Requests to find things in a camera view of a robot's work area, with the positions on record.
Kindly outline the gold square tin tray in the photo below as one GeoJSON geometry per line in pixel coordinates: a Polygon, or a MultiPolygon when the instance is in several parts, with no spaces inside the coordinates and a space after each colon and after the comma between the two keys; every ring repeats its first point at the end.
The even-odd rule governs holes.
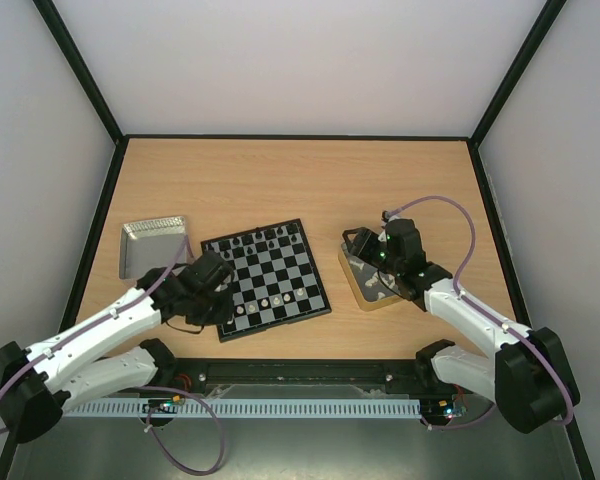
{"type": "Polygon", "coordinates": [[[364,262],[348,253],[345,243],[341,244],[341,251],[338,254],[338,260],[350,286],[350,289],[356,299],[359,308],[362,311],[369,312],[398,303],[402,298],[395,293],[396,284],[394,277],[380,273],[376,267],[364,262],[363,271],[350,265],[349,261],[353,259],[357,262],[364,262]],[[371,288],[365,286],[365,282],[374,274],[378,275],[379,281],[371,288]],[[383,292],[386,297],[376,301],[378,292],[383,292]]]}

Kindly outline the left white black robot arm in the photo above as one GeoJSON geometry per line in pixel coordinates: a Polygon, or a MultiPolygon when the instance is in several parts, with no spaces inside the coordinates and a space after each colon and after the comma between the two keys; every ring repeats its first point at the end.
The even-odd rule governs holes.
{"type": "Polygon", "coordinates": [[[166,381],[175,361],[150,339],[112,358],[105,353],[173,317],[199,326],[233,317],[233,269],[220,254],[204,252],[190,264],[152,268],[107,308],[46,340],[0,348],[0,418],[18,444],[51,430],[62,416],[91,400],[166,381]]]}

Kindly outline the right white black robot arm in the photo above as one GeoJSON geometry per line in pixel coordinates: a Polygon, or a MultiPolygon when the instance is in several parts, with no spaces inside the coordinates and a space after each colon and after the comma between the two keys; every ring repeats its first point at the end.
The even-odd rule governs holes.
{"type": "Polygon", "coordinates": [[[462,289],[428,260],[410,219],[394,217],[382,233],[366,227],[342,234],[346,252],[390,275],[398,296],[453,326],[475,346],[472,354],[446,339],[417,352],[416,379],[435,392],[456,385],[487,399],[521,433],[549,421],[568,424],[580,394],[558,335],[510,320],[462,289]]]}

